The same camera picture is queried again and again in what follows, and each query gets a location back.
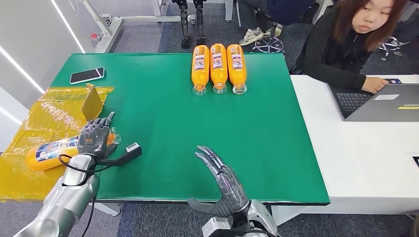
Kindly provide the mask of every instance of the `white wall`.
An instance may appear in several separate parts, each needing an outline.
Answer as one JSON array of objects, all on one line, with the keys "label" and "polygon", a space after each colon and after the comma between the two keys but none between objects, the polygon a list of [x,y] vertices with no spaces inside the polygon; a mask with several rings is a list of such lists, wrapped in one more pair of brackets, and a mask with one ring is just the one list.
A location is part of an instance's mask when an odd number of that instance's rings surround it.
[{"label": "white wall", "polygon": [[[80,36],[77,18],[67,0],[55,0],[77,31],[86,52],[94,49]],[[51,0],[1,0],[0,46],[46,90],[72,53],[82,52]],[[26,108],[41,96],[0,54],[0,86]]]},{"label": "white wall", "polygon": [[19,123],[8,117],[3,111],[7,111],[7,113],[11,114],[20,122],[22,122],[28,114],[28,109],[0,87],[0,152],[3,152],[9,146],[14,134],[20,126]]}]

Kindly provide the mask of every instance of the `bottle label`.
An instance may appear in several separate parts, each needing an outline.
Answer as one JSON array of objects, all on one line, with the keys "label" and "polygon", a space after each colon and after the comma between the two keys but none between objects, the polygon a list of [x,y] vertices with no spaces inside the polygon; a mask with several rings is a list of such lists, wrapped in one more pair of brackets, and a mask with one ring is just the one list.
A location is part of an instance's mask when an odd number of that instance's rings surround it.
[{"label": "bottle label", "polygon": [[79,144],[79,136],[70,137],[56,142],[50,142],[41,145],[36,154],[37,161],[43,161],[51,158],[58,157],[63,153],[62,149],[67,147],[76,147]]},{"label": "bottle label", "polygon": [[205,51],[203,47],[195,49],[195,68],[194,70],[204,69]]},{"label": "bottle label", "polygon": [[232,61],[233,61],[233,69],[242,69],[243,63],[242,63],[242,55],[241,54],[232,54]]},{"label": "bottle label", "polygon": [[212,68],[222,68],[221,47],[214,46],[212,49]]},{"label": "bottle label", "polygon": [[242,55],[240,53],[240,49],[238,47],[231,47],[230,48],[231,57],[233,61],[233,69],[242,69],[243,62],[242,62]]}]

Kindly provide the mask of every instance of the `black cable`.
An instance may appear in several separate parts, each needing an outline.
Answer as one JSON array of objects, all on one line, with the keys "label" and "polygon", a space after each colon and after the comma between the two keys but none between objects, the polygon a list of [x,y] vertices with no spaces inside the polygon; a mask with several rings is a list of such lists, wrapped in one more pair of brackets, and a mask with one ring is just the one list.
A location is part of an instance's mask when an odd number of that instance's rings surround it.
[{"label": "black cable", "polygon": [[60,160],[60,162],[65,166],[65,167],[68,167],[68,168],[70,168],[70,169],[73,169],[73,170],[76,170],[76,171],[79,171],[79,172],[83,172],[83,173],[96,173],[96,172],[100,172],[100,171],[103,171],[103,170],[105,170],[105,169],[109,169],[110,167],[112,167],[111,165],[110,166],[107,166],[107,167],[105,167],[105,168],[102,168],[102,169],[96,169],[96,170],[86,170],[86,169],[79,169],[79,168],[76,168],[76,167],[74,167],[74,166],[72,166],[72,165],[69,165],[68,163],[66,163],[65,161],[63,161],[63,159],[61,158],[61,157],[67,157],[67,158],[72,158],[71,156],[69,156],[69,155],[66,155],[66,154],[60,154],[59,156],[58,156],[58,160]]},{"label": "black cable", "polygon": [[263,230],[248,230],[248,231],[245,231],[245,233],[246,234],[248,234],[248,233],[262,233],[262,234],[265,234],[269,237],[278,237],[278,236],[275,236],[275,235],[271,234],[268,231],[263,231]]},{"label": "black cable", "polygon": [[91,222],[91,218],[92,218],[92,216],[93,216],[93,210],[94,210],[94,200],[95,200],[95,199],[96,199],[96,196],[93,196],[93,197],[92,197],[92,210],[90,211],[89,220],[87,221],[87,226],[86,226],[86,229],[85,229],[85,230],[84,230],[84,232],[83,232],[82,237],[84,237],[84,235],[86,234],[87,230],[89,229],[90,222]]}]

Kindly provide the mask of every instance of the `plastic bottle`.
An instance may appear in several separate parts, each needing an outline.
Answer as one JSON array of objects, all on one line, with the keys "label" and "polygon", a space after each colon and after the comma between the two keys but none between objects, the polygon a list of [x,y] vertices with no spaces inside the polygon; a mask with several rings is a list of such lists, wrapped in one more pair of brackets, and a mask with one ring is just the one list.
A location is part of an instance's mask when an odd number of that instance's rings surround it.
[{"label": "plastic bottle", "polygon": [[210,78],[210,50],[206,45],[198,45],[192,55],[192,91],[196,95],[205,95],[206,84]]},{"label": "plastic bottle", "polygon": [[245,57],[242,47],[238,44],[232,44],[227,47],[228,74],[233,84],[235,94],[243,94],[248,88],[245,84],[247,78]]},{"label": "plastic bottle", "polygon": [[211,80],[214,83],[212,90],[217,94],[222,94],[227,90],[225,83],[228,78],[227,54],[225,47],[216,43],[211,46]]},{"label": "plastic bottle", "polygon": [[[60,160],[58,160],[60,154],[71,157],[79,154],[78,144],[79,136],[75,136],[34,147],[26,156],[26,164],[33,170],[47,170],[56,167],[61,165]],[[70,161],[67,157],[61,158],[64,162]]]}]

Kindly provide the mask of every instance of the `yellow plastic bag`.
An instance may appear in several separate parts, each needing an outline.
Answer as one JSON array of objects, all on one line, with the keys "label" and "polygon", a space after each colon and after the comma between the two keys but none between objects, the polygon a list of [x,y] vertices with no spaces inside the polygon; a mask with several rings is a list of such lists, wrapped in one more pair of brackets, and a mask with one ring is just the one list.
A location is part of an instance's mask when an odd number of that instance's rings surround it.
[{"label": "yellow plastic bag", "polygon": [[[96,87],[102,102],[113,87]],[[33,171],[26,154],[35,146],[78,135],[86,124],[82,114],[87,87],[51,87],[33,104],[9,147],[0,156],[0,200],[44,199],[65,167]]]}]

